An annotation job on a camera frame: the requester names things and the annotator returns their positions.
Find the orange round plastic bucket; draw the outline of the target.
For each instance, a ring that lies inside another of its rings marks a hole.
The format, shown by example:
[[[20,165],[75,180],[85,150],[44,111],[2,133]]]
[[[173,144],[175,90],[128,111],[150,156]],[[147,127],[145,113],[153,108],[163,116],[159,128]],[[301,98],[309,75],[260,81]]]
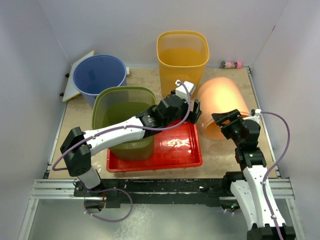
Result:
[[[224,114],[238,110],[243,117],[250,111],[236,83],[227,77],[216,77],[206,81],[198,89],[196,99],[200,101],[202,111],[198,123],[203,134],[212,140],[224,140],[220,127],[216,125],[212,114]]]

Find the yellow mesh waste basket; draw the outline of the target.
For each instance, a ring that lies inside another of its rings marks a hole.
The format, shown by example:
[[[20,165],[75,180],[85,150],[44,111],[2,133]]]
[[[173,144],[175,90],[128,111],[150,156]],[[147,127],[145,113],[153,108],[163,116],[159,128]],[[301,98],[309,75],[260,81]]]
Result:
[[[188,81],[197,88],[210,59],[204,35],[191,30],[162,33],[156,43],[161,95],[175,89],[175,82]]]

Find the blue round plastic bucket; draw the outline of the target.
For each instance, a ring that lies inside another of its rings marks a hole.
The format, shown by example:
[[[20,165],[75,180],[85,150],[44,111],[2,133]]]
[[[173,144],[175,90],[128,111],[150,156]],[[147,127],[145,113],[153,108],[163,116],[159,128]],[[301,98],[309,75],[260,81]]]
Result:
[[[82,94],[90,107],[98,95],[112,87],[127,85],[126,65],[119,58],[98,54],[79,63],[72,74],[75,88]]]

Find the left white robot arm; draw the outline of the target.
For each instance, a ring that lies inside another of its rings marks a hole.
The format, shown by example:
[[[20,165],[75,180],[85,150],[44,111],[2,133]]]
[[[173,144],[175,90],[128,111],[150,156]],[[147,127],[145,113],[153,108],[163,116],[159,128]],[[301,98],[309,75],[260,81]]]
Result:
[[[81,181],[91,196],[98,196],[103,184],[92,166],[94,155],[119,144],[144,140],[184,122],[195,124],[202,114],[200,106],[199,100],[191,102],[187,95],[172,91],[159,104],[148,106],[123,122],[87,131],[72,128],[60,147],[65,169]]]

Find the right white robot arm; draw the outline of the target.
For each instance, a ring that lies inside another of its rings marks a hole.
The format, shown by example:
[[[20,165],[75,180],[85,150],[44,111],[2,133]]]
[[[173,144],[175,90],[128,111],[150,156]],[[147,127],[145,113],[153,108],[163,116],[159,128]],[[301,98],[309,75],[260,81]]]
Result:
[[[261,110],[252,110],[248,117],[242,117],[237,109],[211,116],[224,137],[235,144],[235,159],[241,171],[227,172],[222,190],[236,198],[247,224],[246,238],[294,240],[295,229],[287,225],[279,211],[268,179],[270,170],[258,146]]]

